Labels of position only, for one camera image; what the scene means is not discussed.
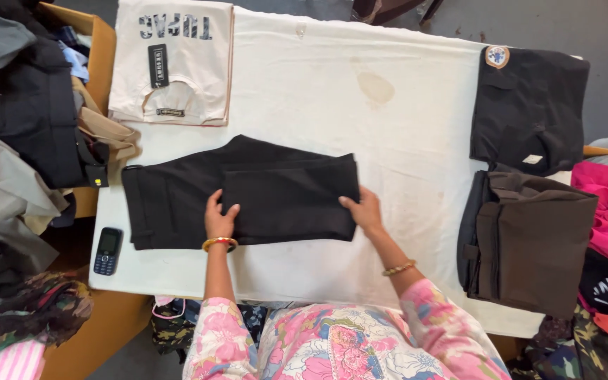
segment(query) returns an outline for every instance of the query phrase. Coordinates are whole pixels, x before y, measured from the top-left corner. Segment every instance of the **white table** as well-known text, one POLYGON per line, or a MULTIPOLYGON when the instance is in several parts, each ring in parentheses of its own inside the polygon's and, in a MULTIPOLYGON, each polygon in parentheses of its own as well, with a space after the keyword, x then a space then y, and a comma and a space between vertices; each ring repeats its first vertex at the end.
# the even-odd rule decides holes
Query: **white table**
MULTIPOLYGON (((418 268, 487 332, 535 334, 542 315, 468 299, 457 280, 461 215, 473 174, 486 168, 468 158, 483 45, 240 7, 235 13, 229 125, 128 124, 142 133, 143 149, 129 164, 214 149, 237 134, 332 156, 353 152, 360 182, 380 196, 386 228, 418 268), (296 31, 304 25, 300 38, 296 31)), ((124 245, 115 274, 91 272, 91 287, 203 295, 205 252, 134 250, 119 185, 100 190, 91 265, 103 227, 123 229, 124 245)), ((239 299, 399 307, 360 230, 350 243, 248 246, 229 257, 239 299)))

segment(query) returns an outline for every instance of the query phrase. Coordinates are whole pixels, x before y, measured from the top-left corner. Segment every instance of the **folded white t-shirt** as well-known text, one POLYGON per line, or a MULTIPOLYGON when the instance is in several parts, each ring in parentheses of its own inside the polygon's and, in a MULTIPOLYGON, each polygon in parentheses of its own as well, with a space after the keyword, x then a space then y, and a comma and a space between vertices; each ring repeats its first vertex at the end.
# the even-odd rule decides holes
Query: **folded white t-shirt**
POLYGON ((115 120, 226 125, 233 5, 119 0, 109 110, 115 120), (165 44, 166 87, 152 87, 149 47, 165 44))

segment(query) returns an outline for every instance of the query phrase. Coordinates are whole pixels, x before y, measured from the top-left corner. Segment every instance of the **gold bangle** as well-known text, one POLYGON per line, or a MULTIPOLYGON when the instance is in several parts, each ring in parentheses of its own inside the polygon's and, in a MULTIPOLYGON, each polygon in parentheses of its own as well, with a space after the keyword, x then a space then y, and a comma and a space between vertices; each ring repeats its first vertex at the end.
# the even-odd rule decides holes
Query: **gold bangle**
POLYGON ((215 238, 207 239, 206 241, 204 241, 201 248, 203 248, 204 251, 208 252, 210 250, 210 246, 212 246, 215 243, 229 244, 229 249, 227 249, 227 253, 233 251, 234 249, 236 249, 236 247, 239 246, 239 242, 236 241, 236 239, 232 239, 230 237, 226 237, 226 238, 225 237, 215 237, 215 238))
POLYGON ((406 264, 395 266, 394 268, 386 269, 382 272, 382 276, 393 276, 393 274, 400 273, 406 271, 407 269, 414 266, 417 263, 417 260, 410 260, 406 264))

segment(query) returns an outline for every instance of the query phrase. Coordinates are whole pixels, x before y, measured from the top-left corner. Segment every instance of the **phone keypad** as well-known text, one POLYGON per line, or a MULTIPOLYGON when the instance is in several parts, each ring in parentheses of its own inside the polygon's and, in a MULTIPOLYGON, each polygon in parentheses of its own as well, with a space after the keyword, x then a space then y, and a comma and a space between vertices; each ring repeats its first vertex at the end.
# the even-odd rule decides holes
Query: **phone keypad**
POLYGON ((101 255, 97 254, 95 256, 95 265, 93 266, 93 271, 97 274, 104 274, 106 276, 111 276, 114 273, 114 269, 116 267, 116 256, 110 255, 101 255))

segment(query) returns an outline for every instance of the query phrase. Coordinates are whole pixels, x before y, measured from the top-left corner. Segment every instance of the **round patch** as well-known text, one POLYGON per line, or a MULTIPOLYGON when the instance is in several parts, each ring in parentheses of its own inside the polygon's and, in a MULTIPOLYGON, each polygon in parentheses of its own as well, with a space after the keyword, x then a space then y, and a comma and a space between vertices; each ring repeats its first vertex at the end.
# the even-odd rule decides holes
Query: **round patch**
POLYGON ((494 66, 495 68, 502 68, 505 66, 510 57, 510 50, 503 46, 489 46, 487 47, 487 52, 485 52, 484 55, 487 65, 494 66))

